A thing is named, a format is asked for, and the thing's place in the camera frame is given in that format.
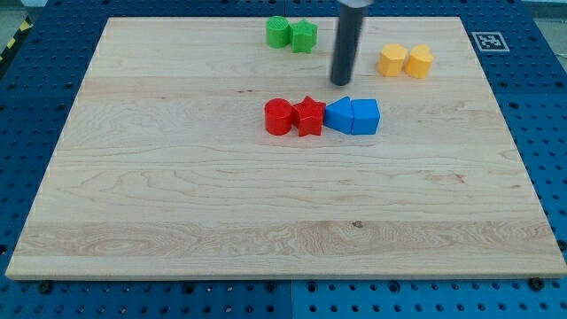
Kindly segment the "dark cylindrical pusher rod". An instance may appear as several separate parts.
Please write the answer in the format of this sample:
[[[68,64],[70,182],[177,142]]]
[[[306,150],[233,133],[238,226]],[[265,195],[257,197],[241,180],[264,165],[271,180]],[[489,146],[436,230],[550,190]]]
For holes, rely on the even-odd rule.
[[[347,85],[352,78],[366,4],[341,4],[330,70],[330,81]]]

